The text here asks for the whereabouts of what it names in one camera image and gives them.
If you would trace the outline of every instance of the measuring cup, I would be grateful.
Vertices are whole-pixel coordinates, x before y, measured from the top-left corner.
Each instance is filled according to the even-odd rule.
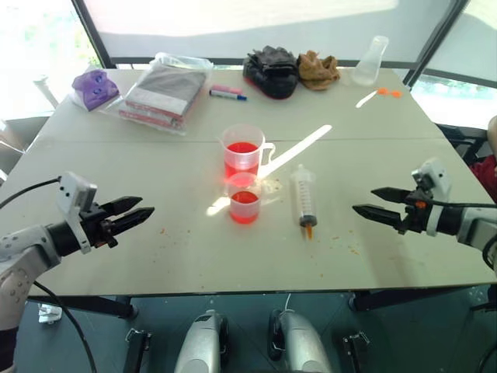
[[[227,181],[230,216],[237,223],[249,224],[259,216],[262,187],[253,173],[237,173]]]
[[[269,149],[268,163],[276,147],[266,142],[264,133],[248,124],[236,124],[224,130],[221,135],[224,149],[224,171],[229,178],[236,173],[257,175],[264,150]]]

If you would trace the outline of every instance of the cup handle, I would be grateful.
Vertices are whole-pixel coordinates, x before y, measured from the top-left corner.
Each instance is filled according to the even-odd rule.
[[[272,162],[272,160],[273,160],[273,155],[274,155],[274,152],[276,151],[276,146],[272,142],[265,142],[261,146],[260,160],[259,160],[259,164],[261,166],[265,166],[265,165],[262,164],[262,158],[264,157],[264,151],[265,150],[269,150],[269,154],[268,154],[268,157],[267,157],[267,163],[265,164],[265,165],[269,165]]]

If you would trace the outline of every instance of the table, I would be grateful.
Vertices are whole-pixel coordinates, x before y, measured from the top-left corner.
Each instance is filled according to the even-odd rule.
[[[128,71],[113,74],[121,72],[129,78]],[[391,74],[382,71],[381,77],[389,82]],[[236,84],[232,72],[228,75],[231,85],[242,84],[240,76]],[[224,72],[215,76],[216,81],[227,82],[222,79]],[[321,103],[330,103],[320,114],[322,118],[341,110],[328,99],[338,97],[338,93],[333,89],[321,93]],[[296,94],[295,103],[315,96],[315,92],[303,89]],[[254,123],[259,107],[272,102],[266,103],[266,98],[256,93],[248,96],[253,100],[247,104],[257,110],[252,109],[251,119],[245,121]],[[372,131],[365,120],[360,124],[330,122],[335,126],[332,131],[265,178],[261,214],[249,226],[235,224],[225,209],[216,214],[209,209],[223,192],[222,151],[214,136],[240,117],[230,110],[224,111],[222,126],[213,122],[208,127],[210,122],[206,120],[204,126],[199,122],[192,134],[179,138],[100,113],[83,113],[64,101],[0,189],[0,200],[22,187],[71,170],[99,186],[99,203],[138,195],[144,198],[141,205],[156,208],[146,223],[118,236],[120,244],[116,248],[105,246],[88,255],[73,254],[40,278],[64,296],[354,291],[495,282],[481,253],[458,244],[454,237],[439,235],[434,239],[414,232],[398,235],[394,229],[361,218],[352,210],[353,204],[372,203],[403,211],[403,206],[388,204],[370,190],[386,186],[414,189],[410,172],[431,156],[443,161],[453,179],[452,200],[491,201],[409,94],[400,100],[391,98],[388,104],[392,110],[405,106],[412,113],[397,127],[385,125],[383,118],[393,116],[374,107],[386,107],[382,100],[389,98],[373,99],[377,101],[363,108],[371,106],[369,122],[378,122],[378,129]],[[210,100],[208,103],[217,108],[245,105]],[[198,118],[202,105],[207,101],[196,107]],[[276,143],[276,156],[322,124],[313,120],[298,127],[291,120],[286,118],[284,131],[272,121],[264,127],[269,140]],[[416,124],[418,131],[413,130]],[[299,163],[318,177],[319,223],[312,242],[304,239],[292,215],[289,175]],[[54,195],[54,188],[48,186],[5,207],[0,216],[0,234],[60,221]],[[33,288],[30,294],[41,293]]]

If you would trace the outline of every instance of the purple package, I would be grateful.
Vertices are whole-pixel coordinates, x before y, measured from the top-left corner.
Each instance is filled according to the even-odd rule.
[[[77,76],[72,88],[75,90],[71,95],[73,101],[88,111],[119,95],[116,83],[107,78],[105,71],[99,69]]]

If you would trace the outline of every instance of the brown glove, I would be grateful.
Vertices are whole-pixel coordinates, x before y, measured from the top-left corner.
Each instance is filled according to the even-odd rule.
[[[331,83],[340,79],[340,73],[336,69],[338,60],[333,56],[320,60],[316,52],[308,51],[300,54],[298,64],[302,84],[314,91],[327,89]]]

